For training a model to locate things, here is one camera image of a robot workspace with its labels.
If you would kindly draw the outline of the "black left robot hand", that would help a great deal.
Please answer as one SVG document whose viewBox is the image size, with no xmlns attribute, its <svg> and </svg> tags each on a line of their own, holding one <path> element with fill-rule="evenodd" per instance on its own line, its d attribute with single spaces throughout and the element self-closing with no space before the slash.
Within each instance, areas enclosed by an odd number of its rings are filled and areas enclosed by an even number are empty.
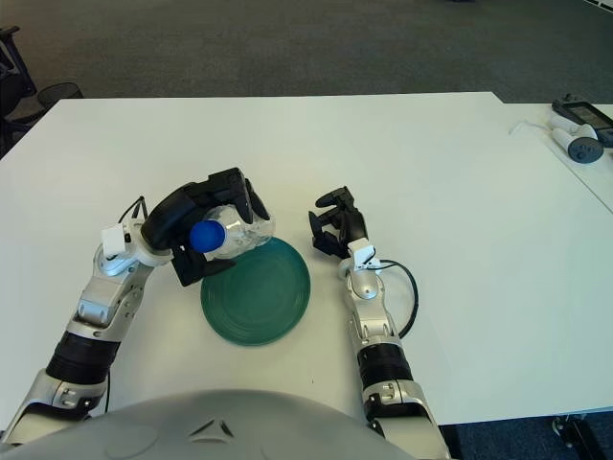
<svg viewBox="0 0 613 460">
<path fill-rule="evenodd" d="M 190 243 L 193 226 L 221 205 L 234 206 L 249 224 L 255 217 L 271 219 L 249 179 L 240 169 L 231 168 L 213 173 L 203 182 L 179 187 L 150 211 L 141 227 L 141 235 L 151 248 L 171 251 L 174 271 L 184 287 L 235 265 L 232 261 L 209 261 Z"/>
</svg>

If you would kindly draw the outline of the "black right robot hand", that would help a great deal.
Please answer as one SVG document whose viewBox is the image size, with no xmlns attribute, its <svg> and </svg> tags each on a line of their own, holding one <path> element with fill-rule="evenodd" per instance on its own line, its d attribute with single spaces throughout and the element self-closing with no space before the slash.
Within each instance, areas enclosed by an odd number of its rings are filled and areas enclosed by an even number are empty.
<svg viewBox="0 0 613 460">
<path fill-rule="evenodd" d="M 313 247 L 341 260 L 348 259 L 349 244 L 368 238 L 365 219 L 354 206 L 351 192 L 347 187 L 338 188 L 320 196 L 315 206 L 330 209 L 320 216 L 308 212 Z"/>
</svg>

